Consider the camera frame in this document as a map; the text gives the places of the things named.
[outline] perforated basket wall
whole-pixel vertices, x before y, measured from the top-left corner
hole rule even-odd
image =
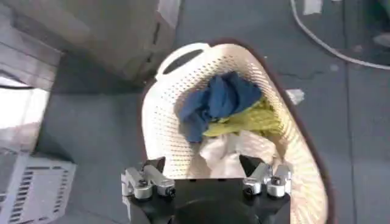
[[[142,128],[148,158],[165,156],[163,174],[167,177],[204,177],[199,166],[205,164],[197,163],[193,168],[195,153],[179,133],[176,114],[188,93],[205,87],[214,75],[237,71],[242,78],[260,87],[281,120],[282,136],[276,142],[278,153],[293,168],[291,223],[325,223],[328,198],[319,168],[300,128],[262,64],[246,48],[235,44],[203,45],[200,49],[203,50],[201,54],[171,73],[162,75],[162,68],[156,76],[157,82],[144,98]],[[168,60],[173,61],[186,52],[183,49],[174,52]]]

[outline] white cable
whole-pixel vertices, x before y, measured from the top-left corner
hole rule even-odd
[[[299,16],[298,16],[298,13],[297,13],[297,6],[296,6],[296,0],[290,0],[290,3],[291,3],[291,10],[292,10],[292,14],[294,15],[294,19],[295,21],[297,22],[298,26],[311,38],[313,39],[317,44],[321,45],[323,48],[325,48],[327,51],[329,51],[330,53],[332,53],[333,55],[345,60],[345,61],[348,61],[348,62],[351,62],[351,63],[354,63],[354,64],[358,64],[358,65],[363,65],[363,66],[367,66],[367,67],[371,67],[371,68],[378,68],[378,69],[383,69],[383,70],[390,70],[390,66],[386,66],[386,65],[378,65],[378,64],[374,64],[374,63],[370,63],[370,62],[367,62],[367,61],[361,61],[361,60],[358,60],[358,59],[355,59],[355,58],[351,58],[351,57],[348,57],[340,52],[338,52],[336,49],[330,47],[329,45],[327,45],[325,42],[323,42],[320,38],[318,38],[313,32],[311,32],[304,24],[303,22],[299,19]]]

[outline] basket handle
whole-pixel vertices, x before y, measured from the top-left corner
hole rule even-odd
[[[157,81],[161,80],[166,68],[170,64],[172,64],[174,61],[182,57],[183,55],[186,55],[192,51],[205,51],[210,48],[210,45],[206,43],[193,43],[186,46],[183,46],[176,51],[172,52],[160,65],[160,67],[157,70],[156,79]]]

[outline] blue cloth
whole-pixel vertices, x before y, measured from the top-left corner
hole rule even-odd
[[[190,93],[179,111],[180,131],[189,142],[201,142],[210,121],[229,117],[252,106],[260,89],[237,72],[214,76],[208,86]]]

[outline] crumpled towel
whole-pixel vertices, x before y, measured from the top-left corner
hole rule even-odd
[[[192,92],[179,111],[180,131],[189,142],[201,142],[208,123],[239,113],[261,97],[257,85],[240,78],[237,72],[214,76],[208,86]]]
[[[250,131],[239,135],[228,133],[217,138],[207,138],[200,147],[199,154],[210,168],[210,178],[244,178],[240,155],[262,159],[272,164],[279,159],[275,144]]]
[[[205,136],[249,130],[262,136],[279,133],[280,121],[269,102],[263,97],[250,108],[230,117],[209,123]]]

